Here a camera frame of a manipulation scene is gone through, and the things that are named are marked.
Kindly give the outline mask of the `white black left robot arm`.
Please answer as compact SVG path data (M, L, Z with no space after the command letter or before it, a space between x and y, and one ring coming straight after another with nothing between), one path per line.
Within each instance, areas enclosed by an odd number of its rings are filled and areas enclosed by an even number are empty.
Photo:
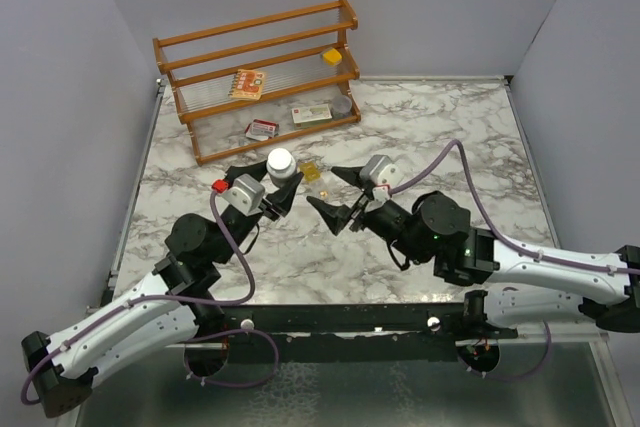
M224 308L256 292L241 244L262 218L288 215L302 177L297 168L278 176L266 161L230 167L211 187L213 216L180 216L165 240L166 255L141 280L73 326L22 339L27 376L21 403L56 418L145 354L214 339Z

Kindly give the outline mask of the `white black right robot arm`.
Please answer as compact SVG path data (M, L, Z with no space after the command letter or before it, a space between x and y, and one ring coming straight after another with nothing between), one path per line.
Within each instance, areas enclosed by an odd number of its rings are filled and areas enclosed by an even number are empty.
M472 227L469 210L439 191L405 210L391 198L402 175L386 156L331 171L361 195L350 206L308 197L329 230L369 230L400 270L432 263L434 276L467 288L459 314L467 336L538 321L590 321L610 332L638 332L638 248L584 254L501 237Z

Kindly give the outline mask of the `white pill bottle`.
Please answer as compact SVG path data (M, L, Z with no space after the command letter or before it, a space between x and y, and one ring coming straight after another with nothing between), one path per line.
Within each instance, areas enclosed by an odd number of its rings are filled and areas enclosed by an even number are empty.
M282 187L297 173L297 165L293 155L284 148L275 148L269 153L266 169L276 187Z

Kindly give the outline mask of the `yellow clear pill organizer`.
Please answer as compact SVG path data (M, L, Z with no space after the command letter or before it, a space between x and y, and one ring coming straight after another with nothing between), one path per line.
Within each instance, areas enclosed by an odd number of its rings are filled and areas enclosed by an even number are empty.
M298 167L303 173L303 180L308 185L310 194L321 200L328 200L330 197L329 184L316 163L313 161L301 162L298 164ZM322 196L321 191L327 191L328 195Z

